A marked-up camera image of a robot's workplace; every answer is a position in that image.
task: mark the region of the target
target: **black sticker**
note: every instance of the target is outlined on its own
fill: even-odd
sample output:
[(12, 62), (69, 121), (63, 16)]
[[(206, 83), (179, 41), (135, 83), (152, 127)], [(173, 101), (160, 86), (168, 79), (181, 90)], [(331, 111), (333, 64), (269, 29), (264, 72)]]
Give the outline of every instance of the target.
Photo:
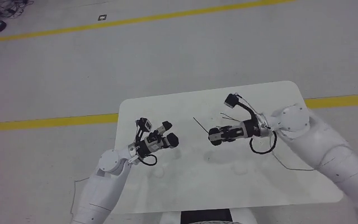
[(106, 18), (107, 18), (107, 15), (101, 15), (98, 17), (98, 20), (102, 21), (102, 20), (106, 20)]

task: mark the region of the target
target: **tabletop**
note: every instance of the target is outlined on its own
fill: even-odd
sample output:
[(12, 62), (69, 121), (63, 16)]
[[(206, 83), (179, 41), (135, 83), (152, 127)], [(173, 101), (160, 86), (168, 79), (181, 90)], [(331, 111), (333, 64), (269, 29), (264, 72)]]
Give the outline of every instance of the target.
[[(222, 118), (249, 119), (239, 108), (223, 104), (229, 93), (239, 93), (259, 113), (305, 103), (297, 85), (290, 81), (184, 92), (128, 99), (119, 109), (115, 149), (133, 142), (135, 120), (148, 118), (153, 130), (169, 121), (179, 146), (155, 153), (153, 166), (133, 166), (113, 213), (147, 213), (200, 209), (279, 206), (338, 202), (342, 192), (317, 171), (284, 168), (272, 154), (254, 154), (249, 139), (213, 146), (204, 128), (236, 125)], [(269, 138), (255, 138), (254, 148), (270, 148)], [(286, 166), (310, 169), (280, 139), (275, 155)]]

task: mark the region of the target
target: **concrete floor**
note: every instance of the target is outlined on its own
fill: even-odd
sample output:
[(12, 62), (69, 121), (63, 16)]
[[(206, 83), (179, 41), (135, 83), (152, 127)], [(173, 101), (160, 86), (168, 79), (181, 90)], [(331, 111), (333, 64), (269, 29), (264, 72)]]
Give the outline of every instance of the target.
[[(35, 0), (0, 36), (243, 1), (103, 2)], [(357, 9), (353, 0), (298, 0), (0, 42), (0, 122), (117, 113), (128, 98), (281, 80), (304, 98), (358, 94)], [(316, 112), (358, 148), (357, 107)], [(113, 123), (0, 132), (0, 223), (69, 222), (73, 180), (90, 174), (115, 131)], [(357, 223), (346, 198), (253, 210), (259, 223)]]

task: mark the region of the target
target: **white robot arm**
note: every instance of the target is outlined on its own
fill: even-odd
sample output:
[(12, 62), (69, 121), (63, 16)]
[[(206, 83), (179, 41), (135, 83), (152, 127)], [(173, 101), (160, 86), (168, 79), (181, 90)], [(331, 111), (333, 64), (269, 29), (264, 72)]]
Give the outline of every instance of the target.
[(252, 136), (267, 137), (270, 133), (275, 136), (270, 153), (276, 145), (278, 136), (309, 166), (318, 170), (331, 179), (358, 208), (358, 155), (351, 149), (348, 142), (331, 126), (313, 114), (310, 110), (295, 104), (275, 111), (272, 115), (258, 114), (238, 94), (229, 94), (225, 104), (231, 108), (236, 105), (246, 109), (251, 119), (240, 122), (239, 125), (212, 128), (209, 140), (215, 146), (222, 142), (232, 142), (237, 138)]
[[(169, 122), (163, 122), (163, 125), (153, 132), (150, 132), (152, 125), (146, 118), (137, 120), (136, 124), (139, 130), (134, 143), (121, 151), (107, 150), (102, 154), (98, 166), (84, 186), (73, 224), (104, 223), (121, 196), (132, 164), (142, 162), (149, 166), (155, 165), (157, 158), (151, 153), (163, 148), (175, 148), (179, 144), (173, 133), (163, 136), (164, 132), (172, 127)], [(144, 132), (150, 133), (141, 140)], [(155, 157), (156, 162), (144, 162), (143, 159), (148, 156)]]

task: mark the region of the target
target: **yellow stripe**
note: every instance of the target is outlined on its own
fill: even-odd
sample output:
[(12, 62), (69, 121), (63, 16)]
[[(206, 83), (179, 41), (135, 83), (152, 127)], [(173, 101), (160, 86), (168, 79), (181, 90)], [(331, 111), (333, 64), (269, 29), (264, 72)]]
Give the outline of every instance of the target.
[(84, 124), (116, 123), (118, 114), (101, 114), (90, 116), (72, 116), (69, 118), (50, 118), (39, 120), (24, 120), (19, 122), (2, 122), (0, 130), (51, 128), (60, 126), (73, 126)]
[(168, 18), (176, 18), (176, 17), (184, 17), (184, 16), (193, 16), (193, 15), (200, 15), (206, 13), (213, 13), (213, 12), (220, 12), (220, 11), (227, 11), (227, 10), (238, 10), (241, 8), (251, 8), (251, 7), (258, 7), (258, 6), (267, 6), (271, 4), (279, 4), (285, 2), (292, 2), (295, 0), (261, 0), (255, 2), (246, 2), (240, 4), (230, 4), (227, 6), (216, 6), (210, 8), (201, 8), (198, 10), (189, 10), (183, 12), (174, 12), (174, 13), (167, 13), (167, 14), (160, 14), (154, 16), (146, 16), (140, 18), (130, 18), (127, 20), (118, 20), (113, 22), (101, 22), (97, 24), (90, 24), (84, 26), (76, 26), (76, 27), (68, 27), (58, 30), (47, 30), (47, 31), (40, 31), (40, 32), (31, 32), (28, 34), (18, 34), (18, 35), (11, 35), (11, 36), (1, 36), (0, 41), (5, 40), (17, 40), (17, 39), (25, 39), (25, 38), (35, 38), (37, 36), (48, 36), (48, 35), (55, 35), (55, 34), (63, 34), (66, 32), (77, 32), (83, 30), (93, 30), (93, 29), (100, 29), (106, 28), (111, 26), (121, 26), (127, 24), (137, 24), (140, 22), (150, 22), (155, 20), (165, 20)]
[(358, 106), (358, 95), (306, 99), (304, 102), (311, 109)]
[[(358, 106), (358, 95), (337, 96), (306, 99), (307, 107), (335, 108), (340, 106)], [(117, 123), (118, 114), (100, 114), (90, 116), (73, 116), (69, 118), (51, 118), (41, 120), (24, 120), (19, 122), (0, 122), (0, 130), (31, 129), (31, 128), (50, 128), (84, 124), (103, 124)]]

